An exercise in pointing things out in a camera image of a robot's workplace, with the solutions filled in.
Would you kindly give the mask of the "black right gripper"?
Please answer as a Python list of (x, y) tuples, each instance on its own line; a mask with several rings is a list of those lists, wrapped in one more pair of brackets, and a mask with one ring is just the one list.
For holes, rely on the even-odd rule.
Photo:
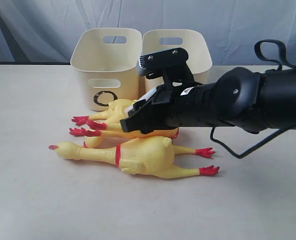
[(211, 102), (214, 86), (154, 87), (126, 108), (127, 117), (120, 120), (122, 131), (148, 134), (178, 127), (218, 127), (219, 117)]

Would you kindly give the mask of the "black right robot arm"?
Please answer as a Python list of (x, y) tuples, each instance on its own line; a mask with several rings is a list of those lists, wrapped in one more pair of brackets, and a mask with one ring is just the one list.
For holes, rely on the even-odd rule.
[(236, 67), (202, 85), (186, 77), (182, 85), (159, 86), (120, 123), (125, 132), (143, 134), (178, 127), (296, 130), (296, 68), (258, 73)]

